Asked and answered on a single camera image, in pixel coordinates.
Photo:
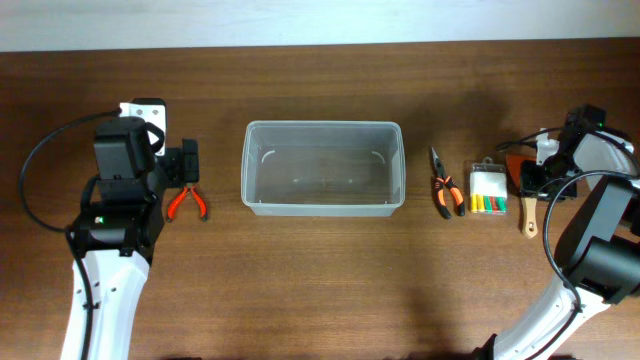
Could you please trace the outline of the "orange scraper wooden handle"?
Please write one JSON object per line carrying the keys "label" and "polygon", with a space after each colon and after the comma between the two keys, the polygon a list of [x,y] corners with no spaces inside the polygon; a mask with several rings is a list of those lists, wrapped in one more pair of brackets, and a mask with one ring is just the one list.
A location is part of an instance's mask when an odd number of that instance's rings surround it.
{"label": "orange scraper wooden handle", "polygon": [[532,239],[538,234],[536,220],[537,190],[532,182],[532,171],[536,168],[534,157],[507,154],[505,157],[506,168],[512,180],[522,208],[521,233],[527,239]]}

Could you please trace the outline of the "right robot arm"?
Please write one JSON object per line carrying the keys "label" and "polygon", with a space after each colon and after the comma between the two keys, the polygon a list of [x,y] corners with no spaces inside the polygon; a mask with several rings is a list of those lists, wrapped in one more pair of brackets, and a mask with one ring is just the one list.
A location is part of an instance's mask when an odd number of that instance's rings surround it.
{"label": "right robot arm", "polygon": [[[606,112],[590,104],[571,110],[557,138],[548,130],[517,140],[535,149],[528,159],[508,154],[507,169],[520,192],[523,232],[541,234],[554,276],[543,295],[511,328],[474,350],[475,359],[553,359],[586,321],[639,294],[639,242],[617,235],[639,233],[639,161],[629,136],[605,124]],[[579,180],[590,192],[552,245],[549,227],[535,223],[535,204],[577,195]]]}

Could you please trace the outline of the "small red cutting pliers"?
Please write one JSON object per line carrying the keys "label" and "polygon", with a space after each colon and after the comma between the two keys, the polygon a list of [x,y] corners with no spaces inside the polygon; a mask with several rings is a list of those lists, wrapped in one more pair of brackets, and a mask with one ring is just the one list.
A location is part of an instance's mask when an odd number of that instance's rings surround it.
{"label": "small red cutting pliers", "polygon": [[199,211],[199,218],[202,222],[206,222],[208,220],[208,207],[204,198],[199,194],[198,189],[195,185],[186,184],[181,192],[177,194],[168,205],[166,220],[168,222],[173,222],[176,219],[177,212],[184,202],[185,198],[190,195],[196,202]]}

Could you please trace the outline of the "clear case of screwdriver bits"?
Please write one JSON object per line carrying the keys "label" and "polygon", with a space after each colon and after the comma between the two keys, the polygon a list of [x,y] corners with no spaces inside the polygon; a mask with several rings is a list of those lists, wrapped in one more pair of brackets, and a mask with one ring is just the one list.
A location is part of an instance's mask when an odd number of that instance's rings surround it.
{"label": "clear case of screwdriver bits", "polygon": [[472,213],[503,215],[507,212],[506,167],[490,157],[471,165],[470,209]]}

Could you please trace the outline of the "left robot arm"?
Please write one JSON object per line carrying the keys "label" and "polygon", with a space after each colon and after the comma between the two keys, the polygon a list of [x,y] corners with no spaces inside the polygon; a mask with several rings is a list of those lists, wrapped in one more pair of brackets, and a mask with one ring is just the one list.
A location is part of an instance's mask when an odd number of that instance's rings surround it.
{"label": "left robot arm", "polygon": [[168,148],[164,132],[140,117],[116,117],[94,138],[98,173],[64,234],[74,258],[64,359],[125,359],[136,308],[165,225],[168,189],[199,178],[193,139]]}

